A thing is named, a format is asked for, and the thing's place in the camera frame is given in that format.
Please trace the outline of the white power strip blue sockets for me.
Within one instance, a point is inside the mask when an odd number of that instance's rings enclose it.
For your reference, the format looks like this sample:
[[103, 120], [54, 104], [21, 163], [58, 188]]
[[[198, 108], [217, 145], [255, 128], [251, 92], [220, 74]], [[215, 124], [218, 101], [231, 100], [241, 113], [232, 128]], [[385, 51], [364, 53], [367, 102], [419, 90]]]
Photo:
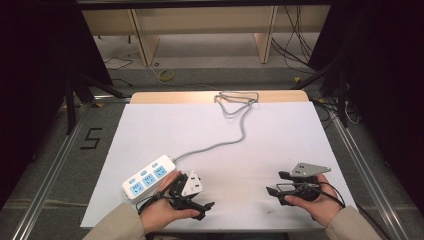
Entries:
[[160, 156], [121, 184], [124, 196], [129, 200], [146, 196], [175, 169], [176, 165], [167, 155]]

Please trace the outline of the aluminium floor rail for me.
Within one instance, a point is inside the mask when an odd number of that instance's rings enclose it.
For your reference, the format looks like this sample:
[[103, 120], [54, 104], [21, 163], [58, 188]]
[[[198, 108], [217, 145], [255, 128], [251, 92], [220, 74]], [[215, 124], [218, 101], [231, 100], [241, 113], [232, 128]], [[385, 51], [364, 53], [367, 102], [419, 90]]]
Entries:
[[334, 125], [349, 152], [351, 162], [355, 165], [355, 169], [360, 175], [370, 199], [373, 201], [373, 206], [365, 206], [355, 201], [359, 212], [378, 229], [378, 232], [386, 240], [410, 240], [406, 233], [406, 228], [391, 204], [388, 195], [383, 191], [376, 171], [368, 164], [365, 155], [361, 152], [352, 135], [351, 129], [342, 123], [341, 114], [336, 103], [324, 98], [311, 99], [311, 101], [315, 106], [327, 112], [327, 117], [324, 119], [326, 123], [324, 128], [327, 129], [331, 124]]
[[44, 179], [38, 188], [35, 196], [30, 200], [29, 206], [17, 225], [14, 231], [12, 240], [27, 240], [33, 230], [35, 223], [50, 195], [50, 192], [57, 180], [60, 171], [65, 164], [65, 161], [71, 151], [71, 148], [81, 131], [82, 124], [94, 104], [98, 103], [121, 103], [126, 104], [130, 102], [130, 98], [114, 98], [112, 96], [101, 95], [96, 96], [92, 103], [83, 103], [77, 110], [77, 120], [71, 130], [65, 136], [63, 143], [60, 146], [59, 152], [56, 154], [49, 170], [44, 175]]

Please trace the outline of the wooden table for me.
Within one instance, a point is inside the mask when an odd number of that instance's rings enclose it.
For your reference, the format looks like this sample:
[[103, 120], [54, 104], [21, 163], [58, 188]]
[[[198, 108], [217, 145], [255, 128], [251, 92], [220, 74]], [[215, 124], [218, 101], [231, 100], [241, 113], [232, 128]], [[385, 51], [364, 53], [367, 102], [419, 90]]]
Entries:
[[[189, 104], [213, 103], [218, 91], [178, 91], [178, 92], [137, 92], [132, 95], [131, 104]], [[227, 96], [254, 97], [263, 102], [308, 102], [302, 90], [252, 90], [228, 92]]]

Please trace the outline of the person's left hand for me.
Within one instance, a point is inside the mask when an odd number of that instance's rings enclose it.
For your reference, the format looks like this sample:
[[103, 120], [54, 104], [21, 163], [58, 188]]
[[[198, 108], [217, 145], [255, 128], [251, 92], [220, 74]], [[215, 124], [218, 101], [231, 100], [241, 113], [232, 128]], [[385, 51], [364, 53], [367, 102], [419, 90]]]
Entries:
[[160, 199], [145, 208], [140, 214], [140, 220], [146, 234], [157, 232], [180, 219], [197, 217], [199, 212], [193, 209], [175, 210], [167, 199]]

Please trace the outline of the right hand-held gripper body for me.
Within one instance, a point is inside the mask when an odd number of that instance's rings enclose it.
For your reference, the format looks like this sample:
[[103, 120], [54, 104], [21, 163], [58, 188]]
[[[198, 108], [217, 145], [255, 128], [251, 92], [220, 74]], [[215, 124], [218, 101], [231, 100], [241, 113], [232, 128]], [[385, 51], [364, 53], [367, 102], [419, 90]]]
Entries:
[[283, 191], [283, 193], [299, 197], [306, 201], [314, 201], [319, 197], [321, 191], [317, 175], [330, 171], [331, 169], [329, 167], [298, 163], [290, 172], [293, 178], [291, 186], [294, 189]]

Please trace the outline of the black curtain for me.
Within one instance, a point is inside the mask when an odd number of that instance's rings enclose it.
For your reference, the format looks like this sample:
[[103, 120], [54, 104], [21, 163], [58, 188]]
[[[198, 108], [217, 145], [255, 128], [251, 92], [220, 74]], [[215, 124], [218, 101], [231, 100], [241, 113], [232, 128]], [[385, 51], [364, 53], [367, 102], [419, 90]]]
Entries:
[[77, 0], [0, 0], [0, 209], [74, 74], [112, 83]]
[[424, 0], [325, 0], [330, 11], [309, 64], [320, 70], [349, 39], [349, 97], [424, 215]]

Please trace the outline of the white table mat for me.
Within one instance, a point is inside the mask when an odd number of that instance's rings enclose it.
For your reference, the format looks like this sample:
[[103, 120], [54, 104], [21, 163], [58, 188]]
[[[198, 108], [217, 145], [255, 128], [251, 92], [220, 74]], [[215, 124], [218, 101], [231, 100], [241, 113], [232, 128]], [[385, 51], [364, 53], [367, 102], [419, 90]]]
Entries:
[[236, 105], [129, 104], [124, 108], [82, 227], [95, 226], [125, 202], [121, 184], [162, 155], [178, 170], [195, 171], [200, 204], [215, 202], [203, 220], [178, 220], [169, 232], [317, 230], [297, 207], [282, 206], [266, 188], [298, 163], [329, 167], [326, 177], [346, 204], [352, 194], [310, 102], [256, 103], [245, 117]]

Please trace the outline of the person's right hand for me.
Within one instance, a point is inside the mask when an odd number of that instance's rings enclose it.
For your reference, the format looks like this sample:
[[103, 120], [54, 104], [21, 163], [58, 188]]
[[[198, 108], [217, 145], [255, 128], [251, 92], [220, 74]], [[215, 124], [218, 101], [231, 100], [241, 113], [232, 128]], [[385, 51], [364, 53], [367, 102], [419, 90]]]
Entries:
[[327, 178], [323, 174], [319, 174], [317, 179], [324, 194], [321, 194], [316, 200], [309, 202], [291, 195], [285, 196], [285, 200], [306, 210], [316, 222], [327, 227], [330, 221], [342, 210], [342, 207], [336, 202], [337, 193], [329, 185]]

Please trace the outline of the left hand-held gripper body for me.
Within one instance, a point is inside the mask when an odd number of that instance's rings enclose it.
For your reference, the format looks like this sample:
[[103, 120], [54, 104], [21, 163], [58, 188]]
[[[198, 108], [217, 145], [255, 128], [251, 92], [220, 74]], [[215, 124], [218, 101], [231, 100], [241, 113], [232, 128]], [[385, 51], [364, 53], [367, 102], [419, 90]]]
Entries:
[[204, 207], [193, 201], [193, 198], [202, 191], [203, 186], [195, 171], [189, 175], [182, 174], [171, 183], [169, 190], [171, 206], [176, 210], [203, 211]]

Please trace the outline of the light wooden desk frame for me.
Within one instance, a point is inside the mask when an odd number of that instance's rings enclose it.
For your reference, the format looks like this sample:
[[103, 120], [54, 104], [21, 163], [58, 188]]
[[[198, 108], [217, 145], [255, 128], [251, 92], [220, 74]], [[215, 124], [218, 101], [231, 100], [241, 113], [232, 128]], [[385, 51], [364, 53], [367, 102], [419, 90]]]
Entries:
[[268, 61], [271, 36], [288, 32], [296, 18], [303, 32], [320, 32], [328, 5], [85, 10], [94, 36], [133, 36], [144, 65], [152, 63], [160, 37], [171, 34], [252, 33], [259, 59]]

